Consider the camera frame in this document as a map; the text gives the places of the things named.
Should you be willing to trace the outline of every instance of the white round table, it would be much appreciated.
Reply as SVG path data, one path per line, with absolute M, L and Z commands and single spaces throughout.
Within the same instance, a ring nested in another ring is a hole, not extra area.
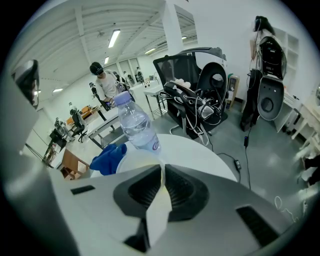
M 195 169 L 237 182 L 227 164 L 204 145 L 181 136 L 158 134 L 161 145 L 159 157 L 164 164 Z M 137 150 L 129 141 L 125 143 L 128 151 Z

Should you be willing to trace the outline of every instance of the blue cloth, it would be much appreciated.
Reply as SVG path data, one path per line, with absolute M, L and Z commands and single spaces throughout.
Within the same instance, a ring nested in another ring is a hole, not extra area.
M 115 174 L 126 152 L 127 146 L 125 144 L 121 144 L 118 147 L 116 144 L 109 144 L 102 150 L 100 155 L 92 159 L 90 169 L 100 171 L 102 175 Z

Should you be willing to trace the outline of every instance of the bottle label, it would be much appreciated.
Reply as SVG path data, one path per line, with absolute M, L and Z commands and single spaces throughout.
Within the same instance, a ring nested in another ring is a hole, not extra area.
M 160 148 L 160 143 L 157 134 L 155 134 L 147 144 L 138 147 L 141 150 L 148 150 L 151 152 L 156 152 Z

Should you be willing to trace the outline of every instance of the bottle cap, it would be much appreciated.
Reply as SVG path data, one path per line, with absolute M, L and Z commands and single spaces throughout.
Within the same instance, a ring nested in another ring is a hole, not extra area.
M 123 105 L 131 101 L 131 95 L 128 91 L 123 91 L 113 98 L 115 105 Z

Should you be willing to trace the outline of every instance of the ceiling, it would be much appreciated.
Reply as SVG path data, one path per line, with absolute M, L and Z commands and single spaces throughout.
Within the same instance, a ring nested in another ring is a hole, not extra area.
M 159 10 L 164 0 L 68 0 L 30 23 L 16 40 L 8 59 L 10 71 L 30 59 L 39 61 L 41 101 L 54 97 L 89 73 L 92 62 L 107 65 L 166 47 Z M 196 38 L 192 15 L 177 12 L 183 36 Z M 108 48 L 113 30 L 121 32 Z

